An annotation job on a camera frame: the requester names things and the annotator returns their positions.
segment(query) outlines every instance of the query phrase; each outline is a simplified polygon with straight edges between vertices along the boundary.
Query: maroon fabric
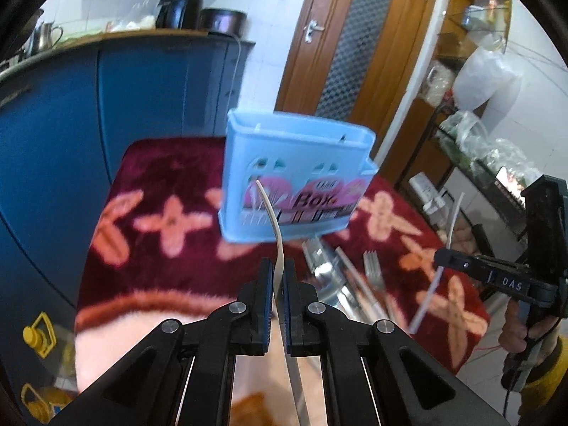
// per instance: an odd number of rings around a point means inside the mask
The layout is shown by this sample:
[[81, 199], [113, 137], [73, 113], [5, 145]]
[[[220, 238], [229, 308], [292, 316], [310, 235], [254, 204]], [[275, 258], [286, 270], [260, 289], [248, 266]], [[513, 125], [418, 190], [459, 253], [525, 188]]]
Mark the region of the maroon fabric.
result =
[[[119, 211], [124, 210], [110, 217], [105, 214], [107, 212], [101, 216], [84, 268], [78, 300], [78, 331], [111, 321], [121, 313], [136, 310], [137, 306], [141, 310], [157, 307], [180, 310], [176, 299], [165, 299], [167, 295], [160, 292], [179, 292], [182, 299], [187, 296], [187, 300], [200, 296], [204, 300], [208, 296], [230, 299], [237, 295], [245, 282], [256, 277], [262, 258], [275, 258], [274, 243], [235, 246], [222, 240], [217, 219], [218, 206], [214, 197], [209, 195], [216, 190], [218, 192], [221, 187], [223, 153], [223, 138], [144, 140], [127, 150], [107, 206], [116, 203], [124, 194], [135, 195], [127, 195], [132, 206], [121, 206]], [[156, 214], [159, 217], [172, 196], [180, 200], [184, 215], [196, 213], [196, 216], [211, 219], [210, 226], [185, 234], [179, 253], [175, 245], [165, 250], [161, 246], [160, 231], [141, 228], [145, 224], [140, 221], [154, 222], [154, 218], [148, 216]], [[387, 200], [381, 209], [384, 216], [376, 218], [374, 224], [369, 214], [372, 200]], [[327, 235], [324, 239], [332, 247], [341, 246], [360, 271], [363, 270], [362, 253], [376, 250], [391, 304], [399, 311], [402, 320], [408, 322], [418, 309], [418, 293], [430, 285], [430, 272], [426, 269], [431, 269], [431, 261], [427, 261], [428, 267], [421, 269], [424, 262], [420, 263], [420, 248], [427, 251], [427, 255], [432, 255], [442, 246], [441, 242], [422, 217], [379, 176], [371, 182], [363, 201], [347, 230]], [[113, 240], [120, 235], [125, 244], [120, 239]], [[377, 238], [385, 236], [384, 240], [377, 241]], [[307, 266], [299, 242], [287, 245], [285, 253], [287, 258], [295, 260], [298, 276], [306, 277]], [[426, 315], [416, 340], [443, 365], [456, 372], [481, 338], [485, 331], [483, 323], [488, 316], [469, 280], [453, 271], [444, 274], [437, 292], [438, 304], [442, 306], [446, 296], [455, 296], [449, 290], [452, 277], [459, 279], [452, 282], [454, 288], [457, 286], [459, 289], [455, 300], [463, 301], [458, 303], [458, 307], [465, 312], [461, 323], [456, 325], [463, 327], [473, 319], [476, 326], [468, 328], [476, 330], [468, 330], [465, 340], [463, 335], [454, 335], [452, 326], [449, 328], [439, 315], [445, 311], [438, 309]], [[141, 293], [146, 301], [133, 299], [128, 305], [107, 306], [120, 300], [124, 304], [129, 296], [140, 296]], [[154, 306], [150, 302], [153, 299], [151, 293], [161, 296], [159, 305]], [[96, 310], [104, 306], [107, 306], [106, 311], [97, 314]], [[456, 344], [459, 357], [457, 362], [452, 362], [452, 346], [455, 348]]]

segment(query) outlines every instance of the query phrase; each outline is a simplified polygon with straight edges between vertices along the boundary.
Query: yellow bottle cap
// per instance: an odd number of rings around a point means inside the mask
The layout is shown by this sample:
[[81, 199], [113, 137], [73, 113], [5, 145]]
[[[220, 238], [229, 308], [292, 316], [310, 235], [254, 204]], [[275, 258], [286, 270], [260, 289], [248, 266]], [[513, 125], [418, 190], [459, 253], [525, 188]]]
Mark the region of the yellow bottle cap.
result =
[[24, 338], [24, 342], [32, 349], [40, 350], [42, 346], [45, 345], [45, 338], [42, 332], [37, 328], [25, 327], [22, 332], [22, 337]]
[[47, 424], [51, 419], [52, 414], [45, 402], [34, 400], [32, 402], [28, 402], [26, 407], [28, 408], [30, 415], [43, 424]]

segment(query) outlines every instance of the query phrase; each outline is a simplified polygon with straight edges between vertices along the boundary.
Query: screw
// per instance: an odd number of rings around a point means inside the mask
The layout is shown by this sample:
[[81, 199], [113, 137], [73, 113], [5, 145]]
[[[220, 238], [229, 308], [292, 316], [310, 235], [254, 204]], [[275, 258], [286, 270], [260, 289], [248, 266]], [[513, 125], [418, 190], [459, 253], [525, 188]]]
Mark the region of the screw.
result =
[[234, 303], [229, 304], [229, 310], [233, 314], [242, 314], [246, 311], [246, 304], [241, 303], [241, 301], [235, 301]]
[[164, 333], [175, 333], [179, 327], [180, 324], [178, 324], [175, 320], [166, 320], [162, 323], [162, 331]]
[[394, 323], [387, 319], [379, 320], [377, 322], [377, 330], [381, 333], [392, 333], [394, 331]]
[[323, 314], [326, 309], [326, 305], [323, 303], [310, 303], [308, 305], [308, 310], [312, 314]]

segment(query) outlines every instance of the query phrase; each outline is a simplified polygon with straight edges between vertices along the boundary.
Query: kettle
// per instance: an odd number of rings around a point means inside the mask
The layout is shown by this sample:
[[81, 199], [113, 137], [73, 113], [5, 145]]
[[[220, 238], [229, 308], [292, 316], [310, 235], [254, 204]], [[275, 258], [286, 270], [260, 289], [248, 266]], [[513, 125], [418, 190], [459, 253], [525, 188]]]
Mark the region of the kettle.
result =
[[[61, 40], [61, 37], [63, 36], [63, 27], [59, 25], [57, 27], [54, 27], [53, 24], [54, 22], [42, 22], [33, 30], [32, 35], [29, 38], [27, 49], [28, 57], [52, 49], [53, 45]], [[51, 39], [51, 34], [54, 30], [57, 29], [61, 31], [61, 34], [54, 43]]]

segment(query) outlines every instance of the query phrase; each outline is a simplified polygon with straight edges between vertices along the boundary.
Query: air fryer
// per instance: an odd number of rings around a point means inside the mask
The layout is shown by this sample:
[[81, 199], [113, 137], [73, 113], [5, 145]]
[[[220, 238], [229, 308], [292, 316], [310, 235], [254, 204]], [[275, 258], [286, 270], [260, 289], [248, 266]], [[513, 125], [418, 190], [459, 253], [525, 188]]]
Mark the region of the air fryer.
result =
[[202, 0], [160, 0], [155, 26], [158, 29], [197, 29]]

